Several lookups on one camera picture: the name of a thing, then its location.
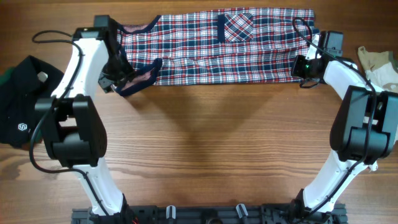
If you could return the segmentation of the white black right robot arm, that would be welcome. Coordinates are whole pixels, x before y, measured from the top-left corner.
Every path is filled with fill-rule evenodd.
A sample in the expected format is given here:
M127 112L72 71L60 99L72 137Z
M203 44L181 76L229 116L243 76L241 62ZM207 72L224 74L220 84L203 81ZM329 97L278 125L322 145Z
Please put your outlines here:
M384 91L360 74L347 58L297 56L292 75L330 85L342 99L330 132L328 159L290 206L290 220L325 216L351 181L365 169L376 169L387 157L397 132L397 94Z

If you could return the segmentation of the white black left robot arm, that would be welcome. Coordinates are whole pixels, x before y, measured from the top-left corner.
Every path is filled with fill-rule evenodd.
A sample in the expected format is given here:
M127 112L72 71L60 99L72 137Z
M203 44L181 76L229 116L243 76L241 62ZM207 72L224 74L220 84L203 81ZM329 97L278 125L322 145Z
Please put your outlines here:
M36 102L39 122L33 134L42 135L49 158L59 161L59 174L71 172L79 179L91 202L82 211L88 221L137 223L108 169L106 130L93 103L98 82L119 81L131 67L108 27L78 28L66 42L72 56L54 91Z

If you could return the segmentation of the plaid sleeveless shirt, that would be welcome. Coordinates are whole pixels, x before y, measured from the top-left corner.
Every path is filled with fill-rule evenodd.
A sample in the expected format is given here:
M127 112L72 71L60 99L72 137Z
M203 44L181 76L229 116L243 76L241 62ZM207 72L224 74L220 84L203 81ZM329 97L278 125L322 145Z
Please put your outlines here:
M314 22L312 9L236 7L120 25L121 52L136 77L113 90L129 96L152 85L295 82L295 58L318 34Z

